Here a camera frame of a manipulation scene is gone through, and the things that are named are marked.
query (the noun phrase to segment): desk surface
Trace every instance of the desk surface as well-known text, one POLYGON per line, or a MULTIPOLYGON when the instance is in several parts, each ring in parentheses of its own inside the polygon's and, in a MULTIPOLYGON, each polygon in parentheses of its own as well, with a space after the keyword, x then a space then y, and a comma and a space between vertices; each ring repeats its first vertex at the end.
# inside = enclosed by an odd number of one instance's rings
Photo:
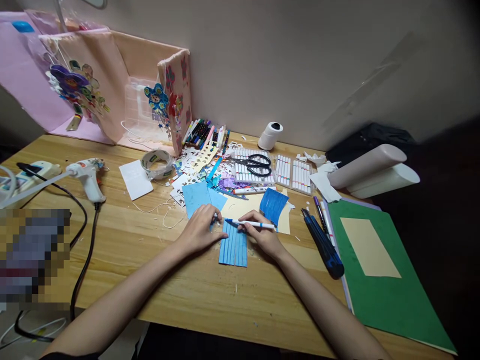
MULTIPOLYGON (((245 148, 256 148, 256 137, 231 133, 230 139, 242 143, 245 148)), ((273 154, 282 153, 295 157, 309 149, 277 143, 273 154)), ((130 201, 119 166, 140 159, 143 152, 122 146, 106 145, 86 140, 43 135, 3 164, 14 173, 15 163, 32 163, 44 160, 65 166, 83 159, 102 158, 110 171, 102 178, 101 191, 106 196, 96 232, 95 247, 90 266, 80 289, 77 306, 87 308, 126 276, 160 252, 182 232, 187 223, 185 209, 170 210, 165 219, 172 226, 167 229, 162 219, 168 210, 160 206, 151 213, 140 212, 130 201)), ((77 179, 64 178, 58 182, 70 190, 85 206, 88 225, 65 264, 67 274, 53 278, 44 288, 43 302, 68 303, 71 291, 85 263, 90 245, 93 205, 87 200, 77 179)), ((150 210, 170 199, 171 187, 155 182, 153 192, 137 199, 142 210, 150 210)), ((68 243, 80 228, 83 214, 79 207, 56 188, 44 189, 25 207, 30 209, 70 209, 70 235, 68 243)), ((343 304, 345 295, 340 280, 333 280, 302 219, 300 209, 311 197, 288 190, 289 201, 296 206, 290 212, 291 235, 279 234, 287 250, 343 304)), ((248 256, 248 267, 219 265, 219 249, 214 246, 200 256, 186 262, 164 279, 159 289, 146 303, 138 318, 200 331, 229 338, 246 340, 298 352, 334 357, 331 348, 310 318, 300 299, 290 287, 281 271, 267 255, 255 248, 248 256)), ((395 359, 451 359, 440 350, 404 337, 370 329, 395 359)))

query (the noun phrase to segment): white power strip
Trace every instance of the white power strip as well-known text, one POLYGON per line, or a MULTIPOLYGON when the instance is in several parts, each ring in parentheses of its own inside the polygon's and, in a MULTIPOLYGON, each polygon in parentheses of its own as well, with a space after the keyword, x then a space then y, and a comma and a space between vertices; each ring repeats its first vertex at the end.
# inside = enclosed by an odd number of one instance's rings
MULTIPOLYGON (((50 162, 46 161, 35 161, 31 166, 34 166, 36 168, 39 168, 39 170, 36 172, 38 175, 44 177, 45 179, 51 179, 57 175, 60 175, 62 173, 62 168, 60 165, 53 165, 50 162)), ((43 183, 43 180, 39 179, 38 177, 34 175, 28 175, 26 172, 21 171, 19 172, 16 176, 16 184, 17 187, 15 191, 13 192, 12 197, 27 191, 28 189, 33 188, 34 186, 37 186, 38 184, 43 183)), ((10 178, 9 177, 0 177, 0 203, 2 202, 3 199, 7 197, 7 194, 10 189, 10 178)), ((7 206, 7 209, 20 209, 23 207, 26 203, 30 201, 31 198, 33 198, 38 192, 35 192, 29 196, 26 196, 22 199, 20 199, 17 202, 14 202, 7 206)))

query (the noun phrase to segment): person's arm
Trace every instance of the person's arm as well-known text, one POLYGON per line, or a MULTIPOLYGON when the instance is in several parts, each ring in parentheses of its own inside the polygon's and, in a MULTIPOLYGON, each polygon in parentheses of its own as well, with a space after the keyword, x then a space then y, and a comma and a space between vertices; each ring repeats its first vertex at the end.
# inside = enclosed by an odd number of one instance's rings
POLYGON ((223 222, 220 211, 214 206, 202 205, 197 209, 174 243, 94 302, 50 344, 42 356, 55 352, 81 356, 102 353, 107 349, 175 265, 215 241, 228 237, 224 232, 210 232, 215 213, 223 222))
MULTIPOLYGON (((257 211, 238 220, 270 223, 257 211)), ((391 359, 360 321, 284 248, 275 232, 243 225, 258 245, 280 266, 316 324, 341 359, 391 359)))

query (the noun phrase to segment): pencil case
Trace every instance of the pencil case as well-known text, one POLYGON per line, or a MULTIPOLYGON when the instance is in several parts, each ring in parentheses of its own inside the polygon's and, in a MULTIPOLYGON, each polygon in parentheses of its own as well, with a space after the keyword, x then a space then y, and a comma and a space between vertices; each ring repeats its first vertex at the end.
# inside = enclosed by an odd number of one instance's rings
POLYGON ((299 193, 311 196, 315 185, 310 175, 317 172, 306 162, 284 155, 277 155, 275 161, 276 183, 299 193))
MULTIPOLYGON (((275 171, 274 161, 272 160, 272 157, 270 156, 270 153, 268 151, 237 148, 233 153, 233 157, 236 159, 247 160, 250 155, 255 155, 255 154, 260 154, 270 159, 271 174, 269 176, 260 177, 252 174, 245 165, 234 163, 235 181, 240 183, 249 183, 249 184, 263 184, 263 186, 275 184, 275 182, 277 181, 278 174, 275 171)), ((252 160, 259 161, 265 164, 267 163, 265 159, 262 159, 260 157, 258 158, 254 157, 252 160)), ((267 169, 265 168, 252 167, 252 169, 255 172, 260 174, 262 172, 267 172, 267 169)))

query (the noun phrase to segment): green paper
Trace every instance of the green paper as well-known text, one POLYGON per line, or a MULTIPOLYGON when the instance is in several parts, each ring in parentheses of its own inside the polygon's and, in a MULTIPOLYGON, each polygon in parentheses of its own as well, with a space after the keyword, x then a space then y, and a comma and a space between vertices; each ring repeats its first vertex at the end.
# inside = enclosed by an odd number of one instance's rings
POLYGON ((328 211, 345 267, 353 310, 361 323, 456 352, 390 215, 343 200, 329 203, 328 211), (365 276, 340 218, 370 220, 401 278, 365 276))

